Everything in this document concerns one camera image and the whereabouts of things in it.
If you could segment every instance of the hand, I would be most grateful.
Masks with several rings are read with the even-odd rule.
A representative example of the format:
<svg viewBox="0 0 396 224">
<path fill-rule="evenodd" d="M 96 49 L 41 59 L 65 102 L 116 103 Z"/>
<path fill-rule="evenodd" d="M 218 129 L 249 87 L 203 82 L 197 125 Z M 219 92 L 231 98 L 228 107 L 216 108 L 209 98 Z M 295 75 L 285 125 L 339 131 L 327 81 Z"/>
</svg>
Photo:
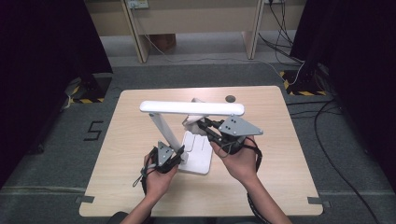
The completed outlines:
<svg viewBox="0 0 396 224">
<path fill-rule="evenodd" d="M 253 136 L 249 136 L 248 138 L 254 141 Z M 245 139 L 244 144 L 255 147 L 254 143 L 249 139 Z M 210 146 L 213 147 L 215 153 L 222 159 L 225 167 L 233 178 L 237 179 L 242 184 L 252 178 L 257 178 L 256 152 L 254 150 L 243 147 L 233 155 L 226 155 L 226 152 L 216 143 L 210 142 Z"/>
<path fill-rule="evenodd" d="M 145 157 L 144 163 L 148 159 L 149 155 Z M 147 177 L 147 197 L 152 197 L 155 200 L 160 200 L 161 197 L 168 191 L 169 185 L 172 181 L 172 178 L 177 173 L 178 165 L 174 166 L 172 170 L 170 170 L 166 174 L 161 174 L 158 171 L 154 171 Z"/>
</svg>

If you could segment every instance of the wall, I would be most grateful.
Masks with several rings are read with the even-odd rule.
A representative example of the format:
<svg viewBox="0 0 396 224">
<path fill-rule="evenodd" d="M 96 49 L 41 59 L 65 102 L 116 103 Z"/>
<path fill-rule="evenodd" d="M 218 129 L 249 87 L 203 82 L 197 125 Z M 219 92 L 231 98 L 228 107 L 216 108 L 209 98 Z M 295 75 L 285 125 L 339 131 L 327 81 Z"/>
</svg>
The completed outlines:
<svg viewBox="0 0 396 224">
<path fill-rule="evenodd" d="M 286 27 L 288 30 L 296 30 L 304 10 L 306 0 L 286 1 Z M 100 36 L 106 35 L 130 35 L 127 17 L 121 5 L 121 0 L 86 0 L 93 23 Z M 281 5 L 273 4 L 272 9 L 282 20 Z M 268 5 L 264 6 L 262 15 L 261 31 L 278 30 L 279 26 Z"/>
</svg>

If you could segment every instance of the black curtain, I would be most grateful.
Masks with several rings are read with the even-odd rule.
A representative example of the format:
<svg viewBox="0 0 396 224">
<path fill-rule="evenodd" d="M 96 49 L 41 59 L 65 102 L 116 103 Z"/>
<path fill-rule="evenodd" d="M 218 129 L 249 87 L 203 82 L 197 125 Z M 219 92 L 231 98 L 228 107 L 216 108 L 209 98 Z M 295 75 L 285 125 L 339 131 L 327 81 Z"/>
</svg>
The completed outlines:
<svg viewBox="0 0 396 224">
<path fill-rule="evenodd" d="M 0 1 L 0 187 L 44 139 L 70 81 L 111 72 L 83 0 Z"/>
<path fill-rule="evenodd" d="M 337 97 L 396 191 L 396 2 L 308 0 L 291 54 L 329 67 Z"/>
</svg>

